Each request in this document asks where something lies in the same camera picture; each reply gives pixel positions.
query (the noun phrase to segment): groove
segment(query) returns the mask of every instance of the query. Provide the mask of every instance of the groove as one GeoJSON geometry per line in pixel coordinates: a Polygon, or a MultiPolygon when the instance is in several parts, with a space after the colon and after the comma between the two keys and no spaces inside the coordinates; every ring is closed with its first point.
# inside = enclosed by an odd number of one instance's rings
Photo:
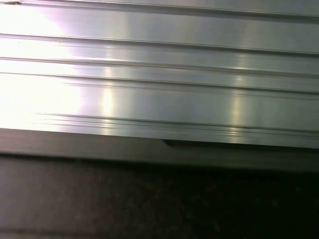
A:
{"type": "Polygon", "coordinates": [[[94,44],[115,44],[115,45],[131,45],[131,46],[148,46],[148,47],[167,47],[177,49],[201,49],[201,50],[225,50],[234,52],[247,52],[247,53],[262,53],[262,54],[277,54],[283,56],[305,56],[305,57],[319,57],[316,52],[301,52],[301,51],[283,51],[283,50],[268,50],[257,48],[242,48],[242,47],[227,47],[216,45],[198,45],[187,43],[174,43],[174,42],[157,42],[157,41],[138,41],[138,40],[121,40],[121,39],[108,39],[108,38],[92,38],[92,37],[72,37],[72,36],[35,36],[35,35],[19,35],[19,34],[2,34],[0,38],[15,38],[15,39],[34,39],[34,40],[49,40],[60,42],[77,42],[77,43],[94,43],[94,44]]]}

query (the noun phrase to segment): silver metal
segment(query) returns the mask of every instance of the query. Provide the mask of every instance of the silver metal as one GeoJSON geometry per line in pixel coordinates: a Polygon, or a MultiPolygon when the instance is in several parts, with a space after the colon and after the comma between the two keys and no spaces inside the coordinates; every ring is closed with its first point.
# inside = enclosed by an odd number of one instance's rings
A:
{"type": "Polygon", "coordinates": [[[319,148],[313,22],[52,4],[0,22],[2,128],[319,148]]]}
{"type": "Polygon", "coordinates": [[[20,5],[1,6],[0,22],[2,34],[319,53],[315,23],[20,5]]]}
{"type": "Polygon", "coordinates": [[[84,0],[87,2],[104,2],[119,4],[136,4],[152,6],[188,7],[192,9],[219,9],[241,12],[281,13],[293,15],[318,16],[319,3],[317,0],[269,0],[265,4],[262,0],[84,0]]]}

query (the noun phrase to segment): aluminum profile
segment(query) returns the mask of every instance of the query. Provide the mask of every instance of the aluminum profile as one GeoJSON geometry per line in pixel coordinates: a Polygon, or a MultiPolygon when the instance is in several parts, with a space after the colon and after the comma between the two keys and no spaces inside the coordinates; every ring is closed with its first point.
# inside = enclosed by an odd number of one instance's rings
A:
{"type": "Polygon", "coordinates": [[[2,4],[0,127],[319,148],[319,3],[258,2],[2,4]]]}

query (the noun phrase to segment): dark granite surface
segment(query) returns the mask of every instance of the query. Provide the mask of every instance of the dark granite surface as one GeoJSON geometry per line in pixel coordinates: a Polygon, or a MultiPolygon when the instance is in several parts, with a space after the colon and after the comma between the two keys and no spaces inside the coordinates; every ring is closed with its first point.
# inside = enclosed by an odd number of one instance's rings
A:
{"type": "Polygon", "coordinates": [[[319,237],[319,176],[2,156],[0,238],[319,237]]]}

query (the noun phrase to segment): metal strip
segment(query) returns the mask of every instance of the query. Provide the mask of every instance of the metal strip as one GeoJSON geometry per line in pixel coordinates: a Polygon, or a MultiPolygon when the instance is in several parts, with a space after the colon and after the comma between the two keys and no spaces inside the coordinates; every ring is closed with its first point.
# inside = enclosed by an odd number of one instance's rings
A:
{"type": "Polygon", "coordinates": [[[0,22],[2,34],[319,53],[317,24],[21,5],[1,6],[0,22]]]}

